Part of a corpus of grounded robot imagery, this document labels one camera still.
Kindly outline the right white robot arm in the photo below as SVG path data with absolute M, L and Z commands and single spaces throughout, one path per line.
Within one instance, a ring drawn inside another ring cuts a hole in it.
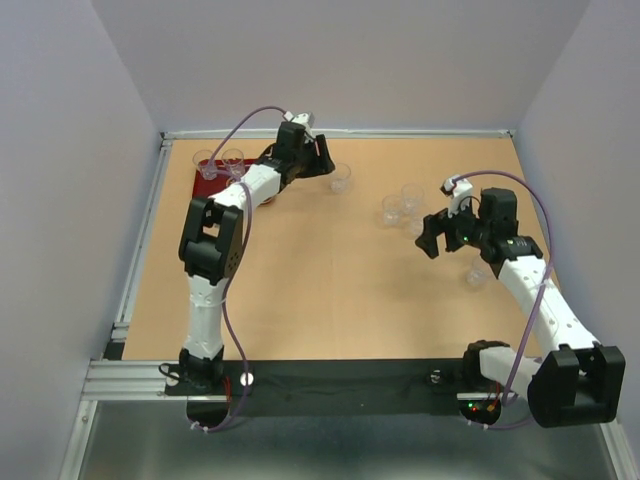
M 536 241 L 519 233 L 517 197 L 488 188 L 472 205 L 470 182 L 449 181 L 447 208 L 426 216 L 415 244 L 434 259 L 438 237 L 455 252 L 477 249 L 496 279 L 527 315 L 543 358 L 535 361 L 521 347 L 501 341 L 468 345 L 460 366 L 463 384 L 482 390 L 493 381 L 524 399 L 544 428 L 609 423 L 617 416 L 626 361 L 619 348 L 604 346 L 580 322 L 549 276 L 549 264 Z

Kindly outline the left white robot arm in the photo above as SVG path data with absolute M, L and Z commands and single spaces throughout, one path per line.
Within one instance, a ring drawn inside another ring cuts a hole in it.
M 178 249 L 190 302 L 178 374 L 179 384 L 189 392 L 210 395 L 222 384 L 223 306 L 244 254 L 250 216 L 294 180 L 334 170 L 326 137 L 311 137 L 303 125 L 285 121 L 275 143 L 242 177 L 212 196 L 190 201 Z

